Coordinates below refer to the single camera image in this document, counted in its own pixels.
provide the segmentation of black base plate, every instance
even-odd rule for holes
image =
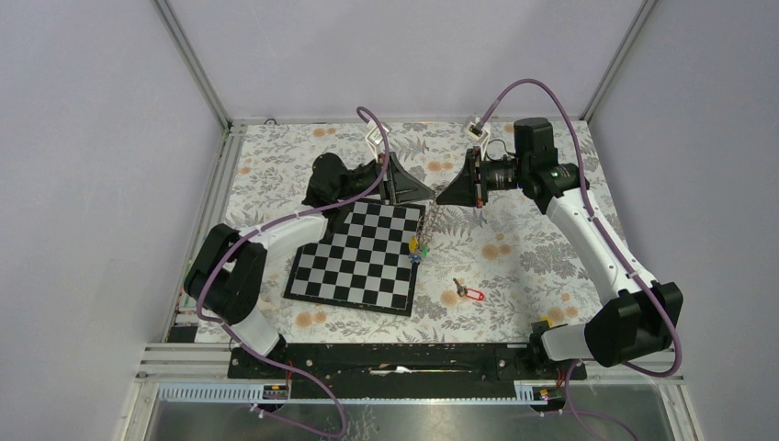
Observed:
[[[339,398],[469,399],[513,398],[514,381],[520,379],[554,383],[557,367],[538,372],[526,365],[525,353],[524,344],[289,344],[277,346],[269,356],[310,372]],[[569,366],[567,361],[558,364],[561,368]],[[398,367],[416,372],[372,374]],[[283,380],[285,374],[241,348],[232,350],[227,375],[230,379]],[[584,365],[577,367],[571,377],[586,379]],[[292,377],[291,389],[293,399],[327,398],[300,375]]]

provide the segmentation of aluminum frame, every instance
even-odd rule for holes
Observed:
[[[664,351],[636,360],[636,364],[644,368],[656,370],[667,369],[673,363],[675,354],[672,350]],[[152,424],[153,409],[160,400],[169,399],[176,389],[186,389],[193,398],[192,402],[223,402],[224,394],[211,394],[212,390],[248,390],[263,385],[281,384],[283,379],[228,379],[227,370],[230,363],[230,346],[228,344],[149,344],[143,353],[141,368],[136,378],[135,395],[132,398],[132,413],[127,422],[127,428],[120,439],[128,441],[142,440]],[[585,385],[645,385],[653,384],[659,390],[667,413],[673,435],[677,440],[700,441],[700,425],[690,402],[687,386],[681,375],[668,379],[650,379],[624,366],[601,367],[594,362],[585,362],[589,378],[581,384]],[[514,383],[518,397],[534,386],[549,386],[544,380],[522,380]],[[202,393],[191,394],[191,391]],[[177,401],[187,401],[184,397]],[[345,400],[344,403],[357,404],[505,404],[526,405],[523,400]],[[330,405],[328,400],[300,400],[299,403]]]
[[[625,37],[615,52],[615,56],[609,63],[603,78],[593,92],[584,112],[578,117],[590,122],[597,109],[610,89],[617,72],[625,58],[634,47],[641,30],[656,9],[660,0],[645,0]],[[225,138],[214,159],[214,165],[209,174],[209,185],[200,205],[198,223],[192,233],[186,259],[183,264],[180,280],[184,279],[189,265],[197,255],[199,245],[202,243],[209,229],[221,222],[227,207],[229,192],[235,174],[236,163],[243,147],[243,136],[248,125],[264,124],[267,119],[243,119],[233,121],[222,105],[219,95],[214,90],[209,78],[200,63],[194,49],[189,43],[186,33],[181,27],[173,8],[167,0],[152,0],[157,12],[167,28],[171,40],[179,50],[182,59],[192,75],[193,81],[198,86],[206,100],[214,118],[225,129]],[[386,119],[387,122],[397,122],[405,119]],[[455,118],[430,118],[429,121],[456,121]],[[512,118],[495,117],[495,121],[511,121]],[[282,123],[335,123],[335,122],[360,122],[359,119],[283,119]],[[163,340],[176,320],[176,307],[184,310],[186,304],[181,302],[181,293],[174,294],[174,301],[165,323]],[[674,353],[666,351],[641,358],[637,364],[643,367],[662,370],[672,364]],[[160,397],[160,387],[169,383],[185,383],[193,387],[198,385],[214,384],[247,384],[262,385],[274,384],[273,380],[241,380],[227,379],[227,368],[230,362],[230,348],[227,344],[149,344],[143,353],[141,364],[136,375],[136,382],[130,392],[128,401],[128,413],[125,415],[124,425],[119,428],[119,439],[141,441],[145,439],[150,427],[153,409]],[[648,379],[627,367],[604,368],[594,363],[587,363],[590,378],[585,384],[646,384],[653,382],[660,388],[663,402],[669,416],[674,436],[677,439],[697,441],[703,439],[701,430],[692,404],[686,384],[681,375],[669,379]],[[518,387],[532,387],[548,385],[545,381],[517,382]],[[478,400],[460,400],[463,404],[479,403]]]

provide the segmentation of table surface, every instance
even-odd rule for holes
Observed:
[[[561,163],[575,163],[562,121],[553,121]],[[402,166],[430,188],[459,172],[470,142],[458,123],[389,124],[390,144]],[[622,236],[614,203],[585,122],[574,122],[584,168],[601,210]],[[493,123],[493,138],[513,149],[511,123]],[[253,226],[290,213],[302,201],[310,167],[321,153],[338,154],[347,167],[372,157],[363,124],[250,126],[232,183],[225,222]],[[498,157],[500,142],[489,152]],[[294,253],[265,268],[258,308],[295,343],[521,342],[530,323],[585,322],[600,310],[597,293],[558,228],[520,191],[491,192],[484,209],[443,207],[429,256],[419,266],[411,317],[282,299]],[[484,292],[462,299],[453,278]],[[201,322],[196,342],[229,337]]]

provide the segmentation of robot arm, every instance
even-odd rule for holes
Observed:
[[[516,121],[514,148],[513,157],[496,161],[483,160],[479,148],[469,149],[462,171],[436,202],[482,207],[489,201],[490,191],[521,188],[558,226],[584,264],[604,307],[585,324],[549,329],[544,322],[535,323],[530,336],[531,352],[536,354],[532,364],[594,358],[611,367],[668,348],[672,342],[668,327],[633,277],[651,283],[674,326],[683,300],[676,285],[658,283],[621,241],[615,241],[634,271],[620,263],[585,209],[579,168],[558,163],[547,120]],[[594,201],[592,192],[588,195]],[[597,215],[600,209],[594,202],[592,205]],[[607,234],[617,237],[611,225],[603,217],[600,220]]]
[[[346,168],[333,153],[320,155],[312,165],[306,197],[296,213],[325,207],[339,199],[347,199],[366,191],[377,179],[384,155],[375,153],[376,160]],[[395,153],[389,154],[387,172],[383,182],[372,194],[379,194],[387,204],[401,204],[430,199],[433,190],[408,174],[398,162]],[[254,230],[259,234],[243,243],[229,262],[232,270],[220,269],[203,301],[206,308],[230,325],[232,331],[254,350],[267,355],[282,340],[281,335],[268,323],[255,306],[259,299],[265,262],[275,261],[307,243],[317,243],[332,236],[351,213],[354,204],[337,209],[327,209],[276,224],[263,231],[263,225],[240,231],[220,224],[206,237],[198,256],[192,263],[184,281],[185,292],[197,300],[202,295],[206,280],[226,252],[242,236]]]

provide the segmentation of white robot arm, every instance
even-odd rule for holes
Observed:
[[[674,326],[682,293],[673,283],[658,283],[619,240],[614,247],[631,270],[617,258],[598,226],[611,238],[617,237],[614,229],[603,216],[596,225],[586,209],[579,167],[558,162],[551,124],[542,118],[516,121],[514,148],[514,155],[495,161],[482,160],[479,147],[468,149],[460,174],[436,202],[480,208],[489,201],[490,191],[521,188],[573,245],[604,307],[585,324],[549,329],[545,322],[534,323],[531,364],[542,368],[562,360],[594,358],[610,367],[669,347],[671,332],[634,277],[650,284]],[[592,192],[587,194],[594,201]],[[591,206],[597,216],[600,209],[595,203]]]

